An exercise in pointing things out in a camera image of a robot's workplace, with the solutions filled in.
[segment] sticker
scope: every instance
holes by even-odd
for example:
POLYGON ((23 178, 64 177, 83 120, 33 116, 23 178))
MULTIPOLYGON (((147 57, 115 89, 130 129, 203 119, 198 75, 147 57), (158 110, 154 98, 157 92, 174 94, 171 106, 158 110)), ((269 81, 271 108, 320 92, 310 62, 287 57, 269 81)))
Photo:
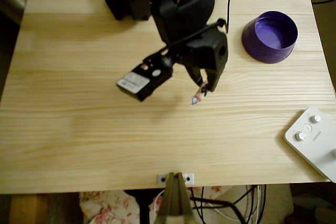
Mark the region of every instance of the sticker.
POLYGON ((137 73, 130 72, 118 81, 118 85, 133 94, 138 93, 150 82, 150 79, 137 73))

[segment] black cable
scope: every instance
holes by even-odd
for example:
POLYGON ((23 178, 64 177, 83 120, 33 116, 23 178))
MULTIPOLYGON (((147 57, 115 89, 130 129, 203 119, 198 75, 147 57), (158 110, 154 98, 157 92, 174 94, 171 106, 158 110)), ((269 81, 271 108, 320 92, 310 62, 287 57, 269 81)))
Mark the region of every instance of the black cable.
MULTIPOLYGON (((192 187, 190 188, 190 191, 191 191, 191 195, 192 195, 192 197, 190 198, 190 200, 192 200, 192 198, 195 198, 195 197, 194 197, 194 190, 193 190, 192 187)), ((203 224, 206 224, 205 221, 204 221, 204 219, 203 219, 203 217, 201 216, 201 214, 200 214, 198 208, 197 208, 196 210, 197 210, 198 216, 200 217, 202 223, 203 223, 203 224)))
POLYGON ((326 4, 326 3, 330 3, 333 2, 335 0, 326 0, 326 1, 320 1, 320 2, 311 2, 311 4, 313 5, 319 5, 319 4, 326 4))
POLYGON ((204 216, 203 216, 203 194, 204 194, 204 186, 202 187, 202 193, 201 193, 201 215, 202 215, 202 218, 204 220, 204 216))
POLYGON ((248 219, 247 219, 247 224, 248 222, 250 221, 251 217, 252 217, 252 213, 253 213, 253 203, 254 203, 254 188, 255 187, 252 187, 252 201, 251 201, 251 210, 250 210, 250 214, 248 215, 248 219))
POLYGON ((227 18, 226 18, 226 33, 229 32, 229 18, 230 18, 230 1, 231 0, 227 0, 227 18))
POLYGON ((260 212, 260 216, 259 216, 259 219, 257 221, 257 224, 260 224, 261 222, 261 219, 263 218, 263 214, 264 214, 264 210, 265 210, 265 204, 266 204, 266 185, 264 187, 264 199, 263 199, 263 207, 261 208, 261 212, 260 212))
MULTIPOLYGON (((237 204, 240 202, 243 198, 245 198, 251 191, 253 191, 257 185, 252 186, 246 193, 244 193, 239 199, 233 202, 233 204, 237 204)), ((213 206, 213 207, 203 207, 203 209, 219 209, 219 208, 226 208, 225 206, 213 206)))
POLYGON ((201 198, 195 198, 195 197, 191 197, 190 200, 201 201, 201 202, 212 203, 212 204, 217 204, 217 205, 223 205, 223 206, 226 206, 226 207, 230 207, 235 212, 235 214, 238 217, 240 223, 241 224, 246 224, 246 221, 245 221, 243 215, 238 210, 238 208, 229 201, 215 200, 215 199, 201 199, 201 198))
POLYGON ((184 37, 184 38, 182 38, 182 39, 179 39, 179 40, 177 40, 177 41, 175 41, 175 42, 172 42, 172 43, 166 45, 165 47, 161 48, 161 49, 158 51, 158 53, 162 53, 163 51, 166 51, 167 49, 170 49, 170 48, 172 48, 172 47, 176 47, 176 46, 178 46, 179 44, 184 43, 184 42, 186 42, 186 41, 188 41, 188 40, 194 38, 195 36, 201 34, 201 33, 204 32, 204 31, 209 30, 209 29, 212 28, 212 27, 215 27, 215 26, 223 27, 223 26, 225 26, 225 24, 226 24, 226 21, 223 20, 223 19, 221 19, 221 18, 219 18, 215 23, 212 23, 212 24, 210 24, 210 25, 207 25, 207 26, 201 28, 200 30, 194 32, 193 34, 190 34, 190 35, 188 35, 188 36, 186 36, 186 37, 184 37))

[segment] white button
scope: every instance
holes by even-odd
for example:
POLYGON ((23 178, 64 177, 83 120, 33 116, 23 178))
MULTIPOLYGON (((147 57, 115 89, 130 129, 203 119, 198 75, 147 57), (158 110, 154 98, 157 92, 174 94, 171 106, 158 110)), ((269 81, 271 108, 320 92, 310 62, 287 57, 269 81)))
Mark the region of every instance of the white button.
POLYGON ((295 139, 297 141, 303 141, 306 139, 306 135, 302 133, 301 131, 298 131, 297 133, 295 133, 295 139))
POLYGON ((153 72, 152 72, 152 76, 156 77, 156 76, 159 76, 161 74, 161 70, 160 69, 155 69, 153 72))
POLYGON ((313 123, 319 123, 322 120, 322 118, 319 115, 313 115, 310 119, 313 123))
POLYGON ((313 128, 310 126, 310 124, 306 123, 306 124, 303 126, 303 129, 304 129, 304 131, 306 131, 306 132, 311 132, 313 128))

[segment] floral fabric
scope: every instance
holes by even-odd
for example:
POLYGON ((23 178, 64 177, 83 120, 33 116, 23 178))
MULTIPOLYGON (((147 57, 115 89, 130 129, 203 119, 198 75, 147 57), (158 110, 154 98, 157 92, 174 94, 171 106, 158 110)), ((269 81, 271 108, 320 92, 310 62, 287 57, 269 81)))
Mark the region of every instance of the floral fabric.
MULTIPOLYGON (((226 192, 230 187, 212 186, 204 188, 204 198, 215 199, 226 192)), ((201 187, 194 187, 195 197, 200 197, 201 187)), ((139 224, 140 211, 135 198, 122 190, 118 191, 91 191, 80 193, 80 207, 90 224, 139 224)), ((163 197, 157 199, 155 211, 159 211, 163 197)), ((149 205, 150 223, 154 223, 154 201, 149 205)))

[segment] table leg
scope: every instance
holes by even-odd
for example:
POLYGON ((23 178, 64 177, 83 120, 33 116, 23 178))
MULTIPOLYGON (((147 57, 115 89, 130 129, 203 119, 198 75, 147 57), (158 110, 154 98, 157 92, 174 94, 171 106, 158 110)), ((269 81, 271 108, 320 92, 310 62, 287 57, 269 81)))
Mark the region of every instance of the table leg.
POLYGON ((9 224, 47 223, 48 195, 12 195, 9 224))

